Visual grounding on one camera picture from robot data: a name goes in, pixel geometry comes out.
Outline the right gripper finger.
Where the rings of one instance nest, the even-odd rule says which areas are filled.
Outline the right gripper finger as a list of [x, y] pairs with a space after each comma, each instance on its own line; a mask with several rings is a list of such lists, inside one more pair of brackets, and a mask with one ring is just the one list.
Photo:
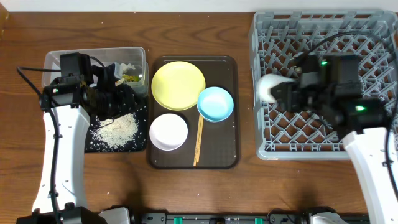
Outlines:
[[271, 88], [271, 95], [276, 101], [300, 101], [298, 81], [282, 82]]
[[294, 100], [278, 99], [277, 103], [283, 111], [287, 111], [287, 112], [291, 112], [291, 113], [295, 112], [295, 101]]

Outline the white cup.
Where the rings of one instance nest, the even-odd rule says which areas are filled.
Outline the white cup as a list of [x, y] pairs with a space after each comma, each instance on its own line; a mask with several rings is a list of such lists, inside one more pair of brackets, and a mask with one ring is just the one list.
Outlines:
[[256, 84], [256, 96], [258, 100], [266, 103], [276, 103], [277, 100], [271, 94], [271, 88], [283, 82], [294, 82], [292, 78], [276, 74], [268, 74], [261, 77]]

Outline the green snack wrapper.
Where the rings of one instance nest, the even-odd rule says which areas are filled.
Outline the green snack wrapper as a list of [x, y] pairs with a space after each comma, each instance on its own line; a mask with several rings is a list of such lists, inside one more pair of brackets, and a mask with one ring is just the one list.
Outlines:
[[142, 78], [142, 75], [127, 75], [127, 74], [122, 74], [122, 77], [120, 80], [118, 80], [116, 83], [122, 84], [122, 83], [134, 83], [134, 82], [139, 82]]

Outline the pile of rice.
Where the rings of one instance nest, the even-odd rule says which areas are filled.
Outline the pile of rice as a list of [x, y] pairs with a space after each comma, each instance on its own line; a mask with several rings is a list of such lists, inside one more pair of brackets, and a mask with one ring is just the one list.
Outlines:
[[142, 132], [139, 130], [139, 121], [134, 113], [103, 121], [95, 117], [88, 130], [87, 138], [86, 146], [89, 150], [130, 151], [137, 147], [137, 143], [142, 139]]

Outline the white napkin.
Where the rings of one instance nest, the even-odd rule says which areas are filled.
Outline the white napkin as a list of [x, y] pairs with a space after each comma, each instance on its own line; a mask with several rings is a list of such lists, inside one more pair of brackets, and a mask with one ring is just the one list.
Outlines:
[[135, 70], [135, 66], [125, 63], [115, 63], [115, 74], [117, 75], [131, 75]]

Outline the pink bowl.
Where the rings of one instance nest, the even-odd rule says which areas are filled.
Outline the pink bowl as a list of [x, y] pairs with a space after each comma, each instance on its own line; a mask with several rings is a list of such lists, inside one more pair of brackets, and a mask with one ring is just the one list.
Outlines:
[[188, 126], [179, 115], [167, 113], [153, 120], [149, 136], [152, 144], [162, 151], [173, 151], [187, 139]]

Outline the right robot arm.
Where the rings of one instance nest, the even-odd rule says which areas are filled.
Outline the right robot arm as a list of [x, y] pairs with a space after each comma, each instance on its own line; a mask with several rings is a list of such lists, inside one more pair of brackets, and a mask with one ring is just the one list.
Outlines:
[[397, 157], [389, 142], [391, 118], [377, 98], [361, 96], [357, 74], [306, 73], [296, 81], [269, 74], [257, 94], [284, 111], [311, 111], [337, 132], [357, 173], [371, 223], [397, 223]]

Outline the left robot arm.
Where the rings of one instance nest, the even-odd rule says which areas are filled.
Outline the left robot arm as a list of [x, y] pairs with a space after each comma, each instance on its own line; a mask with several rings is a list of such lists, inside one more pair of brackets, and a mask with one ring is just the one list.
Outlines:
[[126, 207], [99, 213], [87, 209], [84, 153], [90, 117], [78, 103], [60, 106], [53, 94], [62, 90], [47, 86], [37, 92], [44, 112], [44, 163], [32, 213], [16, 223], [130, 223]]

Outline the grey dishwasher rack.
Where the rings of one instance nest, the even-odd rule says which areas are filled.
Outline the grey dishwasher rack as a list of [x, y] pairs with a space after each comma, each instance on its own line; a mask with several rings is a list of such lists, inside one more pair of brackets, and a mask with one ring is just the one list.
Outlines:
[[[387, 110], [397, 98], [397, 14], [391, 11], [264, 11], [249, 30], [254, 82], [273, 73], [298, 78], [292, 62], [300, 52], [354, 53], [365, 97]], [[346, 160], [331, 126], [318, 116], [287, 113], [254, 97], [256, 153], [263, 160]]]

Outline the black tray bin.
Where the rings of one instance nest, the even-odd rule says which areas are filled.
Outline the black tray bin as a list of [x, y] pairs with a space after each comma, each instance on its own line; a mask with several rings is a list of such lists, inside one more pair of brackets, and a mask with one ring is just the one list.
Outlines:
[[[142, 139], [137, 143], [137, 147], [130, 151], [116, 151], [116, 152], [138, 152], [143, 151], [146, 147], [147, 143], [147, 122], [148, 122], [148, 107], [147, 107], [147, 97], [138, 96], [139, 98], [139, 108], [133, 112], [136, 115], [137, 120], [139, 121], [139, 130], [142, 132]], [[90, 125], [93, 123], [93, 119], [97, 116], [92, 116], [90, 119]], [[88, 143], [88, 132], [86, 135], [85, 141], [85, 152], [86, 153], [94, 153], [99, 151], [89, 150], [86, 144]]]

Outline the clear plastic bin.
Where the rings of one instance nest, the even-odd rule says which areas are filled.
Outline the clear plastic bin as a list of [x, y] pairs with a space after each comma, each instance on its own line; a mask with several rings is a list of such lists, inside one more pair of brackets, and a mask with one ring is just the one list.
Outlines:
[[[44, 72], [42, 75], [42, 86], [50, 85], [51, 82], [61, 74], [56, 70], [60, 69], [60, 56], [74, 53], [75, 50], [59, 50], [48, 52], [45, 56], [44, 68], [52, 69], [53, 72]], [[77, 49], [76, 52], [96, 57], [105, 66], [113, 63], [125, 63], [135, 66], [131, 75], [142, 75], [139, 82], [124, 83], [129, 85], [138, 96], [147, 96], [149, 86], [149, 66], [146, 62], [146, 53], [142, 47], [115, 47], [98, 49]]]

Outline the yellow plate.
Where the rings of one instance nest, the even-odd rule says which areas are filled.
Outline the yellow plate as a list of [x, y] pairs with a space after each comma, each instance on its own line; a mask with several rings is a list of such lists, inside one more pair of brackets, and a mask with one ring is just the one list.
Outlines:
[[166, 63], [156, 71], [152, 96], [168, 110], [182, 111], [196, 105], [199, 94], [206, 88], [202, 71], [184, 61]]

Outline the light blue bowl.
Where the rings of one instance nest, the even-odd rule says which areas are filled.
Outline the light blue bowl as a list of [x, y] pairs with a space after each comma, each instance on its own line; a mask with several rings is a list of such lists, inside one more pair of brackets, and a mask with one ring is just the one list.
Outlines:
[[197, 110], [209, 122], [224, 121], [233, 113], [233, 97], [224, 88], [217, 86], [206, 88], [198, 97]]

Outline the dark brown serving tray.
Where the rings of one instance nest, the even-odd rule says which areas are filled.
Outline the dark brown serving tray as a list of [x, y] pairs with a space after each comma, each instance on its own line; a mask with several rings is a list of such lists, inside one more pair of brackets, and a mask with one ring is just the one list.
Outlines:
[[155, 60], [153, 72], [170, 62], [186, 61], [198, 67], [208, 87], [224, 88], [233, 97], [234, 110], [219, 123], [203, 122], [199, 160], [194, 165], [199, 112], [194, 106], [184, 111], [172, 111], [150, 99], [149, 121], [166, 113], [179, 115], [187, 123], [188, 136], [184, 144], [172, 151], [163, 151], [152, 143], [147, 148], [148, 163], [156, 169], [229, 169], [239, 161], [239, 95], [238, 68], [234, 59], [226, 55], [165, 55]]

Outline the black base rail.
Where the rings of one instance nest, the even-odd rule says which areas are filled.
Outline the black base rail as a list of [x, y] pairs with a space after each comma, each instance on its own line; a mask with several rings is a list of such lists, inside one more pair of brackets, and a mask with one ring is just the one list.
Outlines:
[[294, 223], [369, 223], [366, 215], [339, 215], [330, 207], [317, 207], [294, 213], [275, 208], [267, 214], [183, 214], [142, 213], [131, 215], [126, 207], [104, 210], [99, 214], [107, 223], [141, 224], [294, 224]]

